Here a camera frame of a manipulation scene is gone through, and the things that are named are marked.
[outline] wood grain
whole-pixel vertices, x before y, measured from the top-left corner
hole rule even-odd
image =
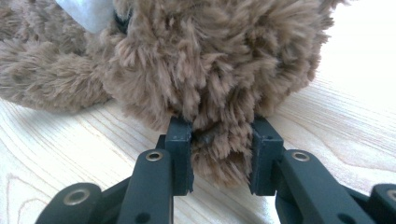
[[[286,148],[314,153],[342,184],[366,194],[377,183],[396,183],[391,5],[337,8],[316,80],[270,118]],[[59,190],[77,182],[109,188],[132,173],[158,135],[125,118],[115,102],[71,115],[0,101],[0,223],[34,223]],[[274,201],[196,177],[194,193],[175,200],[175,222],[278,223]]]

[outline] plush toy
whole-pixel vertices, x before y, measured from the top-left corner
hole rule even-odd
[[[192,122],[192,166],[248,182],[250,123],[314,78],[342,0],[114,0],[91,34],[54,0],[0,0],[0,97],[47,111],[114,98],[165,129]]]

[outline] brown fur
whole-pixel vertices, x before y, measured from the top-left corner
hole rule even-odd
[[[0,97],[77,111],[111,97],[154,129],[193,124],[193,168],[248,182],[250,122],[314,78],[331,8],[341,0],[114,0],[98,35],[52,0],[0,0]]]

